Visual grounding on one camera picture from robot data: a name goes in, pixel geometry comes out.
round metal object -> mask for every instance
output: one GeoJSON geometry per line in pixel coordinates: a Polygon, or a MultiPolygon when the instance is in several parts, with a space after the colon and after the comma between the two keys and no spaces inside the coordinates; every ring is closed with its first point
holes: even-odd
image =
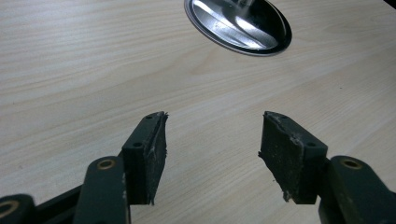
{"type": "Polygon", "coordinates": [[[0,203],[0,218],[6,217],[18,209],[20,203],[15,200],[0,203]]]}
{"type": "Polygon", "coordinates": [[[345,167],[347,167],[349,169],[353,169],[353,170],[359,170],[362,167],[362,165],[359,162],[353,161],[353,160],[350,160],[350,159],[343,159],[343,160],[341,160],[341,163],[345,167]]]}
{"type": "Polygon", "coordinates": [[[268,56],[291,42],[291,29],[266,0],[185,0],[187,16],[205,36],[243,54],[268,56]]]}
{"type": "Polygon", "coordinates": [[[99,170],[108,170],[116,164],[113,160],[103,160],[99,161],[97,167],[99,170]]]}

shiny metal disc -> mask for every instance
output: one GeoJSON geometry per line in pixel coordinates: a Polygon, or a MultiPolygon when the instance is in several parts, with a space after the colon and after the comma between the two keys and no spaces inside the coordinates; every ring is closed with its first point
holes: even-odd
{"type": "Polygon", "coordinates": [[[291,41],[288,21],[266,0],[185,0],[185,9],[200,32],[240,53],[272,55],[291,41]]]}

reflective metal surface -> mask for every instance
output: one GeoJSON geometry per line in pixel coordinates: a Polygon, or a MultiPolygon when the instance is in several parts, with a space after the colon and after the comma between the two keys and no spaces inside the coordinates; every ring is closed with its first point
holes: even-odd
{"type": "Polygon", "coordinates": [[[271,55],[291,41],[285,17],[265,0],[185,0],[192,24],[225,48],[249,55],[271,55]]]}

wooden table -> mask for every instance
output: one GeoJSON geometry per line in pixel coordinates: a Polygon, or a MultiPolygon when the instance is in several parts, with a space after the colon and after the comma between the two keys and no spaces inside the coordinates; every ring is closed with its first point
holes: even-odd
{"type": "Polygon", "coordinates": [[[0,197],[82,183],[145,115],[169,112],[155,206],[134,223],[319,223],[258,158],[265,110],[369,163],[396,190],[396,11],[380,0],[273,0],[293,31],[273,57],[224,49],[183,1],[2,1],[0,197]]]}

light wooden tabletop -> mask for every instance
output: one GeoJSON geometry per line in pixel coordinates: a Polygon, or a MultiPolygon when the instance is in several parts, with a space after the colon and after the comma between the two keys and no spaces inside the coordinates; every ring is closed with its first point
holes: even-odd
{"type": "Polygon", "coordinates": [[[273,0],[290,47],[251,57],[199,33],[183,1],[0,3],[0,197],[40,204],[167,111],[155,206],[134,223],[319,223],[257,156],[283,113],[396,190],[396,11],[381,0],[273,0]]]}

